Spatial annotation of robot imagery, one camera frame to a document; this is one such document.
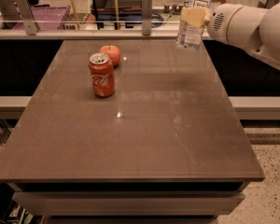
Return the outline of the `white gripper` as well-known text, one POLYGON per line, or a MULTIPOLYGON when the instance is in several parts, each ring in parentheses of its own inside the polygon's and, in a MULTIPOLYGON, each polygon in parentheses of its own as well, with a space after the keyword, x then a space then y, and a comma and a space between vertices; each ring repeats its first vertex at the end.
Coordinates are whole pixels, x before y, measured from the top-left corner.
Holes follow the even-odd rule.
POLYGON ((228 43, 228 27, 233 16, 243 8, 237 4, 223 4, 216 7, 211 15, 207 7, 184 7, 181 11, 181 22, 195 28, 207 24, 207 33, 216 41, 228 43))

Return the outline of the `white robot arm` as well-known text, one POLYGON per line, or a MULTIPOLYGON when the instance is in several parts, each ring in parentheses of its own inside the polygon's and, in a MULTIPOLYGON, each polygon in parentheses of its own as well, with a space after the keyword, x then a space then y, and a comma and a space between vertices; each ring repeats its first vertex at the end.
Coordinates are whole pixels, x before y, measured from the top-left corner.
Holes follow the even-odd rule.
POLYGON ((211 10, 184 7, 181 20, 280 70, 280 3, 271 8, 223 4, 211 10))

